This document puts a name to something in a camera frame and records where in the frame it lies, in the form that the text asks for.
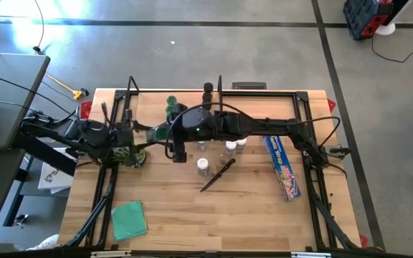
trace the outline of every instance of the green bottle cap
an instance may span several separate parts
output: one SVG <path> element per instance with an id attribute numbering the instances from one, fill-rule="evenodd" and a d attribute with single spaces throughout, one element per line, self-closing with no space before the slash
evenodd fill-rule
<path id="1" fill-rule="evenodd" d="M 171 95 L 168 98 L 166 98 L 166 103 L 169 105 L 175 105 L 177 103 L 176 97 Z"/>
<path id="2" fill-rule="evenodd" d="M 157 140 L 165 140 L 166 139 L 166 132 L 167 129 L 165 126 L 159 126 L 156 128 L 156 138 Z"/>

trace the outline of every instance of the floor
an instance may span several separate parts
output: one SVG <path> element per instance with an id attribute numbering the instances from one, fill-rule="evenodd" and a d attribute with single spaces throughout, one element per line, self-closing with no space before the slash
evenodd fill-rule
<path id="1" fill-rule="evenodd" d="M 369 242 L 380 240 L 366 220 L 374 217 L 364 207 L 370 212 L 373 204 L 386 250 L 413 254 L 413 56 L 388 62 L 371 51 L 370 40 L 353 41 L 345 26 L 318 29 L 321 19 L 345 22 L 344 0 L 38 2 L 46 20 L 41 48 L 52 58 L 48 73 L 92 94 L 125 87 L 129 75 L 144 88 L 200 88 L 222 75 L 225 85 L 263 81 L 270 89 L 326 90 L 338 103 L 333 114 L 343 119 L 338 138 L 358 149 L 344 165 L 359 231 Z M 413 21 L 413 3 L 401 21 Z M 31 54 L 41 33 L 32 0 L 1 1 L 0 52 Z M 374 47 L 403 59 L 413 51 L 413 28 L 376 37 Z M 68 110 L 77 105 L 44 85 L 40 92 Z M 63 116 L 43 99 L 32 107 Z M 369 187 L 371 202 L 363 205 L 360 187 Z M 23 229 L 0 227 L 0 241 L 27 248 L 56 234 L 64 208 L 64 199 L 25 199 L 20 212 L 35 219 Z"/>

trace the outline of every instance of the small bottle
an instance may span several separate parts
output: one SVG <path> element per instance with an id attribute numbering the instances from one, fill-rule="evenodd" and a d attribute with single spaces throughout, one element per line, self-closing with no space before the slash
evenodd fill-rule
<path id="1" fill-rule="evenodd" d="M 205 151 L 206 149 L 207 149 L 207 143 L 205 143 L 204 141 L 202 141 L 202 142 L 196 142 L 195 143 L 195 146 L 199 149 L 199 150 L 201 150 L 201 151 Z"/>
<path id="2" fill-rule="evenodd" d="M 175 112 L 175 106 L 174 105 L 166 106 L 166 108 L 165 108 L 166 116 L 171 115 L 173 112 Z"/>
<path id="3" fill-rule="evenodd" d="M 236 140 L 235 143 L 237 143 L 237 152 L 241 153 L 247 145 L 247 139 Z"/>
<path id="4" fill-rule="evenodd" d="M 199 158 L 197 161 L 197 172 L 202 176 L 208 176 L 208 160 L 206 158 Z"/>
<path id="5" fill-rule="evenodd" d="M 225 165 L 229 160 L 235 155 L 237 151 L 237 143 L 235 142 L 226 142 L 226 150 L 223 154 L 221 154 L 221 164 Z"/>
<path id="6" fill-rule="evenodd" d="M 168 105 L 175 105 L 176 103 L 178 103 L 178 100 L 176 99 L 175 96 L 170 95 L 170 96 L 168 96 L 168 97 L 166 98 L 166 103 L 167 103 Z"/>

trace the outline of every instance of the white bottle cap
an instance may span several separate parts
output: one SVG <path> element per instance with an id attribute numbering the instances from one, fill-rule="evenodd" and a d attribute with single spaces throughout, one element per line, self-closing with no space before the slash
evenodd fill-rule
<path id="1" fill-rule="evenodd" d="M 233 151 L 233 150 L 235 150 L 236 147 L 237 147 L 237 143 L 226 141 L 227 150 Z"/>
<path id="2" fill-rule="evenodd" d="M 199 160 L 197 161 L 197 168 L 207 169 L 208 168 L 208 160 L 206 158 L 199 158 Z"/>
<path id="3" fill-rule="evenodd" d="M 243 146 L 245 144 L 247 144 L 247 139 L 241 139 L 241 140 L 236 140 L 235 143 L 237 143 L 237 145 Z"/>

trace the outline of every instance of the metal bracket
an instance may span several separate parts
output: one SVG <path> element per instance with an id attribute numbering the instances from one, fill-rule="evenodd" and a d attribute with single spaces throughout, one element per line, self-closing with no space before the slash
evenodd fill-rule
<path id="1" fill-rule="evenodd" d="M 331 258 L 328 253 L 291 252 L 292 258 Z"/>
<path id="2" fill-rule="evenodd" d="M 308 93 L 307 92 L 295 92 L 295 94 L 303 102 L 308 102 Z"/>
<path id="3" fill-rule="evenodd" d="M 121 98 L 123 98 L 126 92 L 127 92 L 126 90 L 116 90 L 114 92 L 114 101 L 120 100 Z"/>
<path id="4" fill-rule="evenodd" d="M 233 90 L 266 90 L 267 83 L 265 82 L 233 82 Z"/>
<path id="5" fill-rule="evenodd" d="M 328 156 L 340 159 L 345 158 L 351 152 L 350 148 L 343 148 L 340 144 L 337 146 L 325 146 L 325 149 Z"/>
<path id="6" fill-rule="evenodd" d="M 131 251 L 101 251 L 101 252 L 91 252 L 90 258 L 101 258 L 101 257 L 130 257 L 132 256 Z"/>
<path id="7" fill-rule="evenodd" d="M 205 252 L 200 255 L 201 258 L 219 258 L 217 252 Z"/>

